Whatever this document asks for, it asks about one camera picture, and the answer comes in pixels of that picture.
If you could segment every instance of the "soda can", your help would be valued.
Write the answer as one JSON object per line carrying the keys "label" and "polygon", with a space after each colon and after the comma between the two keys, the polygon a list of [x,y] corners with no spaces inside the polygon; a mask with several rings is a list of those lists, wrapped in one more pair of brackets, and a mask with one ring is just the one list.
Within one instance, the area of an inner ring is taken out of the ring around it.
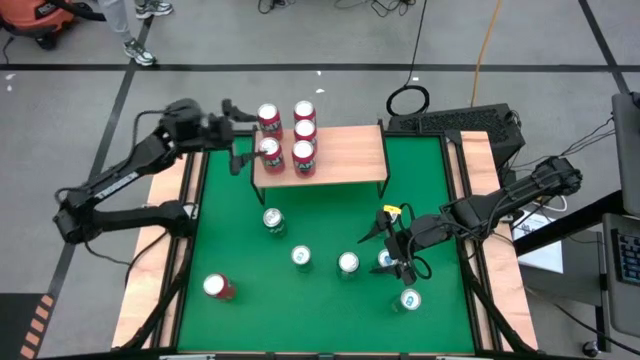
{"label": "soda can", "polygon": [[394,299],[391,309],[397,313],[406,313],[414,311],[420,307],[422,298],[417,291],[413,289],[405,289],[400,297]]}
{"label": "soda can", "polygon": [[309,272],[313,265],[311,264],[311,250],[304,245],[298,245],[291,251],[291,260],[300,272]]}
{"label": "soda can", "polygon": [[338,275],[344,280],[354,278],[359,268],[360,260],[352,252],[343,253],[338,258]]}
{"label": "soda can", "polygon": [[378,253],[378,258],[374,263],[374,267],[387,267],[387,266],[395,265],[397,263],[398,263],[398,260],[392,259],[391,256],[389,255],[389,250],[382,249]]}
{"label": "soda can", "polygon": [[296,106],[293,107],[293,119],[296,123],[300,120],[311,120],[316,124],[316,109],[309,101],[298,101]]}
{"label": "soda can", "polygon": [[236,287],[222,274],[211,274],[204,280],[204,292],[216,299],[229,301],[236,296]]}
{"label": "soda can", "polygon": [[283,237],[287,234],[287,224],[284,215],[276,208],[267,209],[262,215],[262,222],[269,232],[276,237]]}
{"label": "soda can", "polygon": [[282,140],[282,121],[280,111],[273,104],[263,104],[258,108],[258,122],[265,137]]}
{"label": "soda can", "polygon": [[264,138],[258,146],[262,152],[262,164],[270,174],[279,174],[284,171],[284,155],[282,146],[275,138]]}
{"label": "soda can", "polygon": [[302,140],[293,144],[293,165],[296,174],[301,177],[310,177],[316,173],[316,150],[308,141]]}
{"label": "soda can", "polygon": [[300,120],[293,128],[293,135],[296,141],[308,141],[313,145],[315,149],[318,148],[318,132],[316,130],[316,124],[311,120]]}

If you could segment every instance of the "green-labeled can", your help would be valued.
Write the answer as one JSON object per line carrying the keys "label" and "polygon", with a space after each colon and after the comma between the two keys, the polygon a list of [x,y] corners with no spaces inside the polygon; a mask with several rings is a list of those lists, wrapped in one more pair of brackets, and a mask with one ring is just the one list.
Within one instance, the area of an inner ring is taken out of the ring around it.
{"label": "green-labeled can", "polygon": [[273,236],[283,237],[287,234],[287,223],[284,220],[284,215],[276,208],[267,209],[262,216],[262,222]]}
{"label": "green-labeled can", "polygon": [[338,258],[338,275],[344,280],[353,279],[360,268],[358,256],[352,252],[346,252]]}
{"label": "green-labeled can", "polygon": [[417,310],[422,303],[420,294],[414,289],[406,289],[402,294],[393,300],[391,309],[397,313],[406,313]]}
{"label": "green-labeled can", "polygon": [[300,272],[306,273],[313,268],[311,250],[304,245],[298,245],[291,250],[291,260]]}
{"label": "green-labeled can", "polygon": [[373,268],[392,266],[398,263],[398,260],[392,259],[389,250],[382,249],[378,253],[378,258],[373,262]]}

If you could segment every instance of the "wooden shelf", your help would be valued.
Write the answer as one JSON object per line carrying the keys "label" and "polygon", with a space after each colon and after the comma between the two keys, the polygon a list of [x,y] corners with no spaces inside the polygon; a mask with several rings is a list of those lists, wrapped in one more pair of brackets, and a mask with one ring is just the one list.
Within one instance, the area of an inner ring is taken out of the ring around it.
{"label": "wooden shelf", "polygon": [[[255,151],[262,139],[262,132],[256,132]],[[280,142],[284,153],[284,172],[269,174],[262,162],[256,160],[253,183],[257,188],[385,182],[388,179],[380,124],[318,128],[316,173],[310,178],[300,178],[295,173],[291,157],[294,141],[293,130],[284,130]]]}

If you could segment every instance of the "sneaker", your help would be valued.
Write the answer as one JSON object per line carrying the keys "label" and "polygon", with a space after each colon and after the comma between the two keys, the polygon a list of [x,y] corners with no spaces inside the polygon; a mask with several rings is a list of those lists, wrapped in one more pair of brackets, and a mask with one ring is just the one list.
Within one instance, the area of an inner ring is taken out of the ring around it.
{"label": "sneaker", "polygon": [[156,62],[156,57],[147,51],[136,39],[124,43],[124,53],[135,60],[138,65],[151,66]]}
{"label": "sneaker", "polygon": [[136,17],[138,19],[146,19],[151,15],[163,16],[169,15],[173,11],[173,5],[160,0],[149,0],[144,6],[136,5]]}

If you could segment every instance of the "gray floor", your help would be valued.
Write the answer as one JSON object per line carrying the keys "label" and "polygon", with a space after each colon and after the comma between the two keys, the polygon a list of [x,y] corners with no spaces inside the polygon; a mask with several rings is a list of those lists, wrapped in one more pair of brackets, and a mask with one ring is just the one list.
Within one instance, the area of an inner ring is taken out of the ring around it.
{"label": "gray floor", "polygon": [[[588,1],[617,62],[639,65],[640,3]],[[174,15],[154,20],[147,45],[164,64],[411,60],[421,5],[404,17],[380,19],[367,5],[337,10],[333,0],[298,0],[269,15],[258,14],[256,2],[178,1]],[[493,0],[430,0],[417,62],[475,63],[494,5]],[[131,24],[137,34],[140,23],[132,18]],[[1,32],[0,44],[6,38]],[[13,64],[127,63],[117,38],[104,24],[91,22],[79,22],[55,51],[41,51],[19,38],[8,55]],[[577,0],[505,0],[485,63],[606,64]],[[0,242],[0,292],[45,292],[62,249],[50,221],[56,209],[52,194],[88,176],[124,72],[0,68],[0,76],[0,227],[5,236]],[[126,156],[137,112],[182,97],[193,97],[209,111],[219,111],[225,97],[247,111],[269,101],[283,113],[306,98],[316,104],[323,125],[371,124],[378,118],[388,120],[386,98],[406,77],[404,71],[136,72],[105,165]],[[431,92],[430,110],[469,105],[473,73],[416,72],[414,77],[414,83]],[[630,89],[640,89],[639,73],[624,77]],[[603,123],[610,116],[610,97],[618,91],[609,73],[491,72],[481,73],[479,81],[477,105],[506,102],[521,115],[527,146],[518,163],[559,153]],[[396,111],[410,111],[417,102],[415,94],[403,95]],[[143,121],[141,134],[151,130],[154,121]],[[285,117],[284,122],[291,127],[291,119]],[[585,180],[580,192],[568,199],[569,212],[619,186],[613,139],[585,149],[571,161]],[[143,204],[149,185],[149,179],[137,182],[104,208]],[[137,231],[104,234],[92,244],[99,252],[130,259],[136,236]],[[109,349],[124,272],[122,266],[77,248],[41,356]],[[552,300],[593,323],[592,308]],[[579,344],[593,338],[548,303],[529,297],[529,304],[541,349],[578,356]],[[639,339],[620,334],[616,338],[640,347]],[[619,349],[608,357],[631,358]]]}

